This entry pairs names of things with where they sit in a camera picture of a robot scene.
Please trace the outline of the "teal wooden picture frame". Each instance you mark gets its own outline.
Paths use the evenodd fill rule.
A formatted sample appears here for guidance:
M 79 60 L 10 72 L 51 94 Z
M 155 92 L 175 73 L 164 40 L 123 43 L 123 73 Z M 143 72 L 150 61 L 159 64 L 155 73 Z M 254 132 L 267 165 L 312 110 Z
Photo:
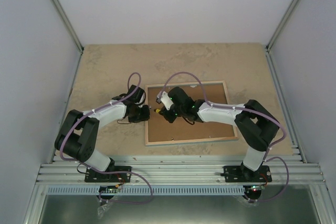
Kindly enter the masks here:
M 202 84 L 210 101 L 224 104 L 230 103 L 224 80 L 205 81 Z M 196 122 L 194 125 L 190 125 L 180 117 L 174 123 L 166 121 L 163 116 L 153 111 L 163 107 L 163 105 L 156 102 L 156 96 L 163 86 L 164 84 L 145 85 L 145 104 L 150 108 L 150 119 L 145 122 L 146 146 L 238 140 L 237 127 L 229 124 Z M 169 83 L 165 91 L 169 92 L 175 87 L 181 87 L 193 100 L 204 99 L 198 82 Z

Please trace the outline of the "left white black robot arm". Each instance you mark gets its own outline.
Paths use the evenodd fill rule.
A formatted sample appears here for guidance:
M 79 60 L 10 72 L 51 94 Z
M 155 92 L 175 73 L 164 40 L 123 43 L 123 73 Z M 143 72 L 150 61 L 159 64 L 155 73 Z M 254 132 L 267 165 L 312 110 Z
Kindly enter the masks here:
M 107 104 L 91 111 L 71 110 L 55 140 L 55 148 L 62 159 L 68 155 L 97 171 L 104 182 L 114 178 L 117 171 L 129 172 L 131 168 L 115 166 L 112 158 L 96 150 L 98 131 L 114 121 L 128 119 L 129 124 L 149 120 L 150 110 L 144 104 L 146 92 L 135 85 L 127 93 L 112 98 Z

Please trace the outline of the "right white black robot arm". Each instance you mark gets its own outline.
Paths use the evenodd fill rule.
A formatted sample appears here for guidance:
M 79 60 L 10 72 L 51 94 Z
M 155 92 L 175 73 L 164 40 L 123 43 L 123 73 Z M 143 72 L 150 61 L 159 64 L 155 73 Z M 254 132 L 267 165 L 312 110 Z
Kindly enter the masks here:
M 169 92 L 162 90 L 156 101 L 163 104 L 158 114 L 169 123 L 183 118 L 191 125 L 214 122 L 238 128 L 248 144 L 238 175 L 248 182 L 259 177 L 270 144 L 280 129 L 279 122 L 259 102 L 249 100 L 245 104 L 228 105 L 193 100 L 180 87 Z

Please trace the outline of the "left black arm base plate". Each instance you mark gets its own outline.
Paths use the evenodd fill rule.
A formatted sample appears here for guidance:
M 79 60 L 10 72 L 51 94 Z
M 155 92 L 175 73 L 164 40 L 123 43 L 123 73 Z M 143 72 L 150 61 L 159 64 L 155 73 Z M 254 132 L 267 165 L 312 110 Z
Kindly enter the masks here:
M 105 172 L 97 172 L 92 169 L 86 170 L 86 183 L 128 183 L 131 178 L 131 166 L 110 165 Z

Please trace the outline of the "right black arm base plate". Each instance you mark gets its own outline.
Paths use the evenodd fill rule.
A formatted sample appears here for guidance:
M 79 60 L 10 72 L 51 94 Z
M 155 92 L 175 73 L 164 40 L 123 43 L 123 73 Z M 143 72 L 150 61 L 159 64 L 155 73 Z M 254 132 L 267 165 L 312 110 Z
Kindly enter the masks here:
M 227 183 L 268 183 L 272 182 L 270 167 L 261 165 L 258 170 L 251 171 L 243 165 L 224 166 L 220 176 Z

